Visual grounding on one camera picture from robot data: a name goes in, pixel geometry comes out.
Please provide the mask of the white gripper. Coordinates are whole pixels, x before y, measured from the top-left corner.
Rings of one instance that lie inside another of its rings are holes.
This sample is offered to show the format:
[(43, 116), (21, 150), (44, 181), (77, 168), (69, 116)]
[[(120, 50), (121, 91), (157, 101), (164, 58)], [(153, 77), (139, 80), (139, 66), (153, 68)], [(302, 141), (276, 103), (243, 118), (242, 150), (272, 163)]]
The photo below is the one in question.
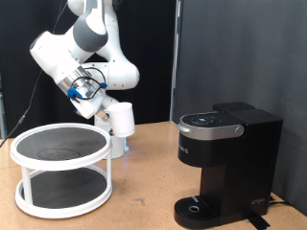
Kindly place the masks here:
[(72, 104), (75, 106), (76, 113), (89, 119), (97, 115), (101, 120), (107, 122), (109, 117), (104, 112), (104, 100), (106, 98), (105, 91), (99, 89), (94, 96), (86, 98), (76, 89), (72, 89)]

